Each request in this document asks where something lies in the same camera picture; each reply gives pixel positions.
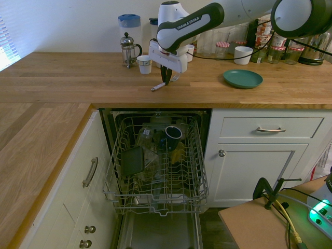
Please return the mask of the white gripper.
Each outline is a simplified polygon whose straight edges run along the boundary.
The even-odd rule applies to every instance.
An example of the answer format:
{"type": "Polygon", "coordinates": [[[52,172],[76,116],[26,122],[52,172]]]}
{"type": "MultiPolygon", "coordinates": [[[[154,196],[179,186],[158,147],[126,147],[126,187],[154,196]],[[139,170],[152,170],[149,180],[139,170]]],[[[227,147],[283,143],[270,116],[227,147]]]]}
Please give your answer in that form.
{"type": "Polygon", "coordinates": [[[172,76],[172,70],[178,73],[184,73],[187,70],[188,58],[186,53],[188,48],[181,47],[175,51],[175,54],[160,50],[160,46],[154,40],[150,41],[148,55],[150,59],[159,63],[161,78],[163,83],[169,84],[172,76]]]}

